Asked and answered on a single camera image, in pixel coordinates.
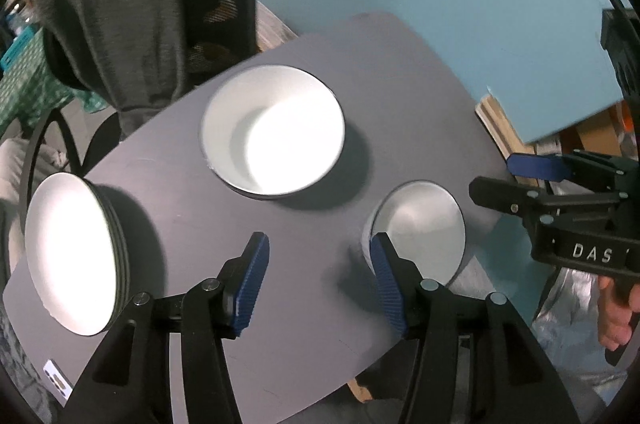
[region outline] blue gripper pad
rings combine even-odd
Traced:
[[[255,302],[269,264],[269,239],[264,233],[254,233],[242,258],[249,253],[248,265],[234,299],[234,312],[230,322],[236,336],[249,326]]]
[[[408,324],[404,316],[404,299],[386,257],[382,242],[377,235],[370,241],[369,254],[373,271],[376,274],[378,293],[380,294],[380,299],[382,299],[386,319],[401,336],[404,336],[408,330]]]
[[[562,182],[572,177],[569,167],[556,155],[512,153],[507,158],[507,169],[511,175],[551,182]]]

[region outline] white bowl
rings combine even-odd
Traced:
[[[29,205],[24,244],[49,314],[82,336],[104,330],[114,317],[118,273],[108,219],[92,189],[68,173],[47,177]]]
[[[465,221],[455,198],[436,183],[417,180],[393,190],[373,211],[362,233],[362,251],[373,271],[371,238],[386,233],[400,258],[412,260],[423,278],[446,285],[465,252]]]
[[[263,65],[216,91],[200,137],[209,167],[223,181],[274,197],[307,188],[331,170],[344,144],[344,117],[316,77]]]

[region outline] teal basket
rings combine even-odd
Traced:
[[[4,56],[0,59],[0,67],[2,67],[3,71],[8,71],[11,68],[11,65],[17,61],[18,56],[27,46],[27,44],[33,39],[36,32],[35,29],[31,26],[27,26],[21,33],[18,38],[14,40],[11,44],[11,47],[4,53]]]

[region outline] green fabric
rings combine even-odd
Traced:
[[[16,117],[22,128],[34,128],[45,112],[62,108],[74,98],[88,113],[108,106],[98,94],[66,87],[54,77],[39,30],[0,80],[0,134]]]

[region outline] screw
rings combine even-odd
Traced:
[[[505,303],[507,303],[507,296],[505,296],[502,292],[492,292],[489,295],[489,299],[496,305],[504,305]]]
[[[147,303],[151,299],[151,296],[146,292],[138,292],[135,296],[133,296],[133,305],[141,306]]]
[[[203,290],[209,292],[210,290],[215,290],[220,287],[220,282],[215,278],[209,278],[204,280],[200,285]]]
[[[434,290],[438,290],[439,286],[440,284],[436,280],[431,278],[423,279],[420,282],[420,287],[431,292],[433,292]]]

